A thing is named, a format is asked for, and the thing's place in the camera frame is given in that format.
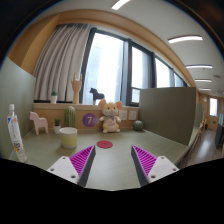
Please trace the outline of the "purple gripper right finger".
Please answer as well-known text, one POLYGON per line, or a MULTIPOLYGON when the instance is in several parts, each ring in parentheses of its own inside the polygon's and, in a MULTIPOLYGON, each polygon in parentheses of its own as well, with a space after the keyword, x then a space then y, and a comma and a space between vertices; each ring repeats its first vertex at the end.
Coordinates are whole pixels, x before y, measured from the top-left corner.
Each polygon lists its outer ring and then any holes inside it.
POLYGON ((131 156, 141 187, 178 171, 178 168, 165 156, 156 157, 136 145, 131 146, 131 156))

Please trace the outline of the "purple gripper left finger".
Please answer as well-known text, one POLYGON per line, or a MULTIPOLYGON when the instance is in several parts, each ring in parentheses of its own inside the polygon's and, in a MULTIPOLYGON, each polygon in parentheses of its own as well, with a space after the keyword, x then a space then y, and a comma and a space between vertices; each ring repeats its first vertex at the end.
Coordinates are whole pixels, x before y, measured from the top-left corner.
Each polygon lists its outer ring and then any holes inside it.
POLYGON ((85 187, 95 155, 95 146, 92 145, 70 157, 60 157, 47 171, 81 187, 85 187))

